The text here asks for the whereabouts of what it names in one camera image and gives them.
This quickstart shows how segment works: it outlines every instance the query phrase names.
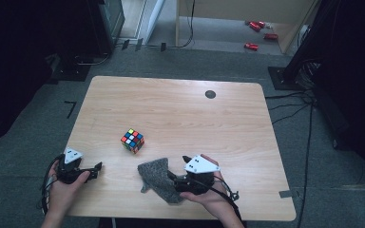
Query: human arm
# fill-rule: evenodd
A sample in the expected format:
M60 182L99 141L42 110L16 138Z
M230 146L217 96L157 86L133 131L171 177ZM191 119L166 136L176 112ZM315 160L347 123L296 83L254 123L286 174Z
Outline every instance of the human arm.
M55 168L58 166L56 161L50 168L48 176L54 178L49 189L49 209L42 224L42 228L61 227L67 210L76 199L77 193L87 180L90 172L83 172L72 184L66 184L56 180Z
M205 159L218 165L217 161L212 160L206 155L201 155ZM221 172L214 172L215 183L213 188L226 194L226 189L223 187L221 180ZM216 217L225 228L243 228L243 224L237 217L233 207L218 193L209 190L201 195L194 195L190 192L182 192L180 196L184 199L201 204L212 216Z

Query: gray carpet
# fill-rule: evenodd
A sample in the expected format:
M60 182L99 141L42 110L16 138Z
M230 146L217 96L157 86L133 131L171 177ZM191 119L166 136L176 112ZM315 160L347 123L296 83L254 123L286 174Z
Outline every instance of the gray carpet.
M93 66L85 82L43 85L0 139L0 227L38 227L39 186L49 162L63 151L89 82L95 75L251 82L262 85L265 96L275 91L267 67L285 67L290 57L258 53L119 47L103 64ZM69 119L71 104L77 102ZM268 100L269 107L299 104L299 98ZM290 115L298 106L270 111L272 121ZM274 124L279 150L297 212L302 186L310 107ZM313 109L308 191L301 227L365 227L365 161L352 151L336 151L318 108ZM248 221L248 227L296 227L291 222ZM66 218L64 227L97 227L97 218Z

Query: cord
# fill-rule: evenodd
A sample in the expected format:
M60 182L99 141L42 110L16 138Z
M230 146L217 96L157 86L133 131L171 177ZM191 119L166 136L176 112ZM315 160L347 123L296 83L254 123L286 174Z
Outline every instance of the cord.
M272 110L275 110L275 109L280 108L280 107L285 107L285 106L300 106L300 105L303 105L303 104L281 104L281 105L278 105L276 107L268 108L268 110L269 111L272 111Z
M81 65L81 66L95 66L95 65L100 65L100 64L102 64L103 62L105 62L108 59L109 54L108 53L105 53L105 56L106 56L105 59L102 60L102 61L100 61L100 62L98 62L98 63L90 63L90 64L76 63L76 64L77 65Z
M277 120L273 121L273 122L272 122L272 124L275 124L275 123L277 123L277 122L279 122L279 121L282 121L282 120L285 120L285 119L287 119L287 118L294 117L296 114L298 114L298 113L299 113L302 109L304 109L304 108L305 108L305 107L307 107L307 106L309 106L309 104L304 105L303 107L301 107L299 110L297 110L295 113L293 113L293 114L292 114L292 115L290 115L290 116L282 117L282 118L280 118L280 119L277 119Z
M49 170L51 169L52 165L57 160L61 160L63 156L65 156L65 154L61 154L61 155L57 156L54 160L52 160L52 162L49 164L46 174L44 176L43 184L41 185L41 208L43 209L44 215L46 215L47 211L48 211L48 204L47 204L48 191L47 191L47 189L52 183L54 183L54 181L53 181L49 185L46 186Z
M221 195L221 197L223 197L234 209L235 213L236 213L236 216L242 221L241 219L241 214L240 214L240 211L239 211L239 207L236 205L236 203L233 202L232 199L230 199L226 194L224 194L223 192L219 191L218 189L215 189L213 188L212 186L207 186L206 184L200 182L200 181L197 181L197 180L194 180L194 179L191 179L190 181L193 181L207 189L210 189L216 193L218 193L219 195Z
M216 177L216 176L213 176L213 177L221 180L223 187L229 192L229 197L232 201L236 201L239 199L239 191L237 191L237 193L233 193L232 190L230 189L229 185L227 185L226 181L224 181L223 179Z
M46 187L46 192L47 191L49 191L49 188L51 187L51 185L53 184L53 183L55 183L56 181L58 181L58 179L57 180L54 180L54 181L52 181L52 182L50 182L48 185L47 185L47 187ZM45 203L46 203L46 205L49 205L49 200L47 200L47 198L46 198L46 201L45 201Z
M304 94L304 92L305 92L305 91L289 93L289 94L286 94L286 95L267 96L267 97L265 97L265 99L280 99L280 98L287 98L287 97L292 97L293 95Z
M167 48L185 48L187 47L189 44L191 44L191 42L193 41L194 38L194 28L193 28L193 20L194 20L194 11L195 11L195 0L192 2L192 10L191 10L191 20L189 20L189 17L186 17L189 29L190 29L190 36L187 40L187 42L183 45L183 46L172 46L172 47L167 47ZM155 45L142 45L144 47L149 47L149 48L160 48L160 46L155 46Z
M310 144L311 144L311 133L312 133L312 126L313 126L313 105L311 104L310 108L310 119L309 119L309 135L307 139L307 150L306 150L306 159L305 159L305 167L304 167L304 186L303 186L303 197L302 197L302 204L300 208L300 212L298 215L298 228L301 226L301 221L303 218L304 212L304 204L306 202L306 194L307 194L307 183L308 183L308 164L309 164L309 155L310 155Z

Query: gray cloth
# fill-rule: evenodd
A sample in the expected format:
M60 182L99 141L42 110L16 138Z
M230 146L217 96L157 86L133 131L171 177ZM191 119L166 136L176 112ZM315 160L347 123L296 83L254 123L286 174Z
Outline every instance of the gray cloth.
M183 200L174 188L174 182L167 176L168 159L158 159L138 165L144 186L142 193L152 188L163 200L168 203L179 203Z

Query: wooden table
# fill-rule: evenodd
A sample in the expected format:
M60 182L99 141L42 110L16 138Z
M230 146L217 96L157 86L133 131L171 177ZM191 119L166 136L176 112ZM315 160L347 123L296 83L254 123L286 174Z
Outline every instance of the wooden table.
M208 99L205 91L216 92ZM130 128L144 135L134 155L120 139ZM67 146L84 153L81 168L103 162L97 180L81 190L71 216L213 219L190 201L169 205L143 194L137 166L168 158L185 174L182 155L218 161L244 220L293 220L291 198L267 106L258 84L148 78L93 78Z

